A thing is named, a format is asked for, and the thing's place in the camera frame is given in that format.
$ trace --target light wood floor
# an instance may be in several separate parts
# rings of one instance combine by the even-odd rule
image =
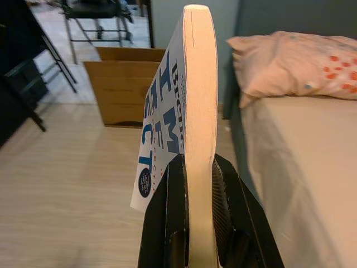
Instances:
[[[0,267],[136,267],[140,130],[103,127],[96,105],[52,104],[41,116],[46,133],[28,119],[0,149]],[[217,147],[235,163],[222,120]]]

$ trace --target black chair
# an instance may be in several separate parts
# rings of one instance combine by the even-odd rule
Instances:
[[[65,25],[68,34],[68,39],[70,41],[70,47],[73,57],[73,62],[77,64],[77,58],[74,50],[73,42],[119,42],[122,46],[122,36],[120,32],[125,32],[125,39],[131,42],[132,34],[128,31],[127,23],[122,16],[122,7],[119,0],[78,0],[75,3],[69,5],[67,0],[61,0],[61,6],[64,12]],[[82,30],[86,39],[73,39],[70,25],[68,20],[74,19],[78,24],[79,28]],[[83,28],[79,22],[79,18],[91,18],[94,19],[96,30],[86,30]],[[117,29],[116,30],[105,30],[99,25],[100,18],[116,18]],[[124,30],[120,29],[120,21],[122,21]],[[87,32],[97,32],[97,40],[92,40],[87,35]],[[103,32],[118,32],[118,40],[103,40]]]

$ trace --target mattress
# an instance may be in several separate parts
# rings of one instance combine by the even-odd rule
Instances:
[[[357,267],[357,102],[265,98],[242,123],[285,267]]]

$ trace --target pillow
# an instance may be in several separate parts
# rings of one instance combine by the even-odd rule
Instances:
[[[278,31],[232,37],[233,64],[243,92],[240,106],[257,98],[326,95],[357,99],[357,41]]]

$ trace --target cardboard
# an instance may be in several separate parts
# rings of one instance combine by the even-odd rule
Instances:
[[[84,62],[105,126],[142,127],[146,92],[161,49],[97,47],[101,61]]]

